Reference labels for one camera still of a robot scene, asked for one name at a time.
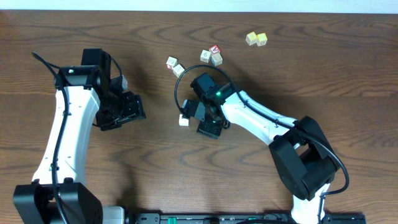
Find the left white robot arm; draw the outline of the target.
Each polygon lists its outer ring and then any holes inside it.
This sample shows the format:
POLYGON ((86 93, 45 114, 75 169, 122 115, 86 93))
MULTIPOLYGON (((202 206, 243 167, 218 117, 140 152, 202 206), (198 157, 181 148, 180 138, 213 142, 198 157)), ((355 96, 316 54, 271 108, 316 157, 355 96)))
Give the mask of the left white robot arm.
POLYGON ((24 223, 134 223, 121 206, 105 207, 86 187, 92 128, 109 131, 145 119, 139 95, 128 91, 117 61, 102 49, 84 49, 81 64, 59 67, 32 55, 54 77, 56 109, 49 141, 29 184, 17 185, 13 203, 24 223))

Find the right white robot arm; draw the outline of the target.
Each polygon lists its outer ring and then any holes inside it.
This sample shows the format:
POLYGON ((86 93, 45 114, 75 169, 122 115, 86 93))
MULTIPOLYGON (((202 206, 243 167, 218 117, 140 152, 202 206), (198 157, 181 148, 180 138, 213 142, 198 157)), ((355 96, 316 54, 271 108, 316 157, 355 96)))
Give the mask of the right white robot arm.
POLYGON ((293 221, 321 223, 325 194, 341 165, 318 123, 308 116, 282 116, 230 83, 215 83, 207 73, 190 86, 199 100, 185 100, 183 110, 186 118, 199 120, 197 132, 218 139, 223 129, 237 124, 255 135, 268 146, 282 183, 293 195, 293 221))

